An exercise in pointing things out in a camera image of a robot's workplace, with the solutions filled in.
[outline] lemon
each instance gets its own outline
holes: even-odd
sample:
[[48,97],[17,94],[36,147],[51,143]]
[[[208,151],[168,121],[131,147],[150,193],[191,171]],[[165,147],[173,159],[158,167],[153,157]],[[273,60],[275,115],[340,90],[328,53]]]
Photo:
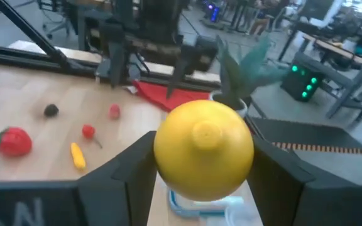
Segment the lemon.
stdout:
[[253,140],[231,108],[195,100],[171,111],[157,130],[154,154],[160,176],[178,194],[195,201],[223,198],[246,179]]

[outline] yellow banana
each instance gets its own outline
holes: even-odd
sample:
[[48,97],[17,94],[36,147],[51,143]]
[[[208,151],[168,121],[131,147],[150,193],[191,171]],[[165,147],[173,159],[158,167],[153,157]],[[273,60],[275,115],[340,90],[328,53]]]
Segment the yellow banana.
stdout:
[[75,167],[78,170],[84,170],[86,168],[86,161],[80,147],[76,143],[72,143],[70,144],[70,152],[72,153]]

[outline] small red fruit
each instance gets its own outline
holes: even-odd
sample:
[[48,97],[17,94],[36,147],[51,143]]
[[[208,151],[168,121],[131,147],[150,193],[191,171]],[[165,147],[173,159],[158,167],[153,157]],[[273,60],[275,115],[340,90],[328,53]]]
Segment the small red fruit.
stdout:
[[120,110],[119,110],[119,106],[117,104],[112,104],[110,106],[108,116],[110,117],[110,119],[118,119],[119,118]]
[[0,153],[6,156],[28,154],[31,147],[31,138],[22,128],[8,127],[0,132]]
[[93,139],[96,129],[91,125],[83,125],[82,134],[87,139]]

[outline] workbench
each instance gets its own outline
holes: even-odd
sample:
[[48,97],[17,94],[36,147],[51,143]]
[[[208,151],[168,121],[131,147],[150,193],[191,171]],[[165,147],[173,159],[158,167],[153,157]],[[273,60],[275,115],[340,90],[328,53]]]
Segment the workbench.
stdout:
[[[38,46],[27,41],[17,41],[10,48],[42,53]],[[60,50],[69,58],[100,60],[100,56],[93,53]],[[121,108],[118,121],[107,117],[113,103]],[[56,104],[60,109],[57,117],[44,118],[43,111],[48,104]],[[33,151],[29,155],[21,158],[0,155],[0,181],[76,180],[85,173],[75,169],[70,143],[75,142],[82,148],[87,172],[91,172],[148,131],[157,130],[166,115],[121,87],[112,89],[89,78],[0,65],[0,131],[7,126],[19,126],[33,140]],[[84,124],[96,128],[96,139],[102,149],[82,138]],[[236,193],[251,194],[246,190]],[[168,207],[167,196],[168,188],[157,176],[148,225],[205,225],[204,220],[184,219],[174,214]],[[253,202],[251,196],[244,199]]]
[[[328,41],[323,41],[320,40],[314,36],[308,35],[308,34],[303,34],[303,38],[304,38],[304,42],[301,44],[300,48],[299,48],[299,52],[303,53],[305,51],[305,49],[307,48],[307,45],[313,41],[314,44],[319,45],[322,48],[327,49],[328,51],[337,53],[343,57],[346,58],[350,58],[352,59],[353,62],[359,63],[362,65],[362,56],[357,56],[354,55],[354,53],[351,53],[350,51],[344,50],[336,45],[334,45],[333,43],[330,43]],[[321,63],[324,63],[324,61],[326,60],[326,58],[324,57],[321,60]],[[358,72],[357,76],[355,76],[354,79],[350,80],[348,78],[346,78],[344,75],[341,75],[338,72],[335,72],[334,74],[338,74],[340,76],[336,76],[335,79],[331,79],[335,82],[338,82],[340,80],[342,81],[346,81],[347,82],[341,82],[338,84],[342,85],[345,89],[342,93],[342,95],[340,97],[334,96],[337,100],[336,102],[332,105],[332,107],[329,109],[329,111],[327,112],[326,116],[328,118],[331,118],[341,107],[350,107],[350,108],[354,108],[354,109],[362,109],[362,105],[360,103],[355,103],[353,101],[351,101],[351,96],[354,94],[354,92],[359,89],[362,86],[362,69]],[[326,92],[330,92],[330,88],[323,84],[323,86],[321,86],[322,89],[324,89]]]

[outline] electronic device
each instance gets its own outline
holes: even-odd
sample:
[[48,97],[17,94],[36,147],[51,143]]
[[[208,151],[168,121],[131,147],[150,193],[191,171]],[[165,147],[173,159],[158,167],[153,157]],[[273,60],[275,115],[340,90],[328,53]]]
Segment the electronic device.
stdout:
[[281,88],[295,100],[308,102],[322,82],[322,73],[313,65],[295,58]]
[[[154,138],[148,132],[75,181],[0,182],[0,225],[147,225],[156,179]],[[361,185],[253,140],[247,180],[263,225],[362,225]]]
[[220,8],[217,7],[214,3],[207,5],[205,18],[210,19],[212,23],[219,21]]

